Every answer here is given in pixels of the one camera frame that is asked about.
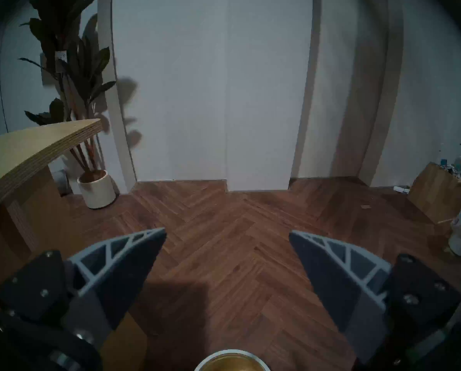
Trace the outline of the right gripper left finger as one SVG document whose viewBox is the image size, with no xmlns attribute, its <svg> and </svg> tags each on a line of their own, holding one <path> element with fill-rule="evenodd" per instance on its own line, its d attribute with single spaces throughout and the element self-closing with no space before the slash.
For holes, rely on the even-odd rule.
<svg viewBox="0 0 461 371">
<path fill-rule="evenodd" d="M 101 347 L 140 293 L 165 228 L 97 242 L 63 259 L 45 250 L 0 283 L 0 307 L 34 324 L 87 333 Z"/>
</svg>

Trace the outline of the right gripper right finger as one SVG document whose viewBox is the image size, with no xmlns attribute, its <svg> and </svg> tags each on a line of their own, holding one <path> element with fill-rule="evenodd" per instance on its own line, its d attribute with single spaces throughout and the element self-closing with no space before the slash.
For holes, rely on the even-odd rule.
<svg viewBox="0 0 461 371">
<path fill-rule="evenodd" d="M 312 233 L 291 231 L 289 242 L 357 364 L 409 364 L 407 351 L 443 328 L 461 303 L 455 287 L 409 253 L 391 265 Z"/>
</svg>

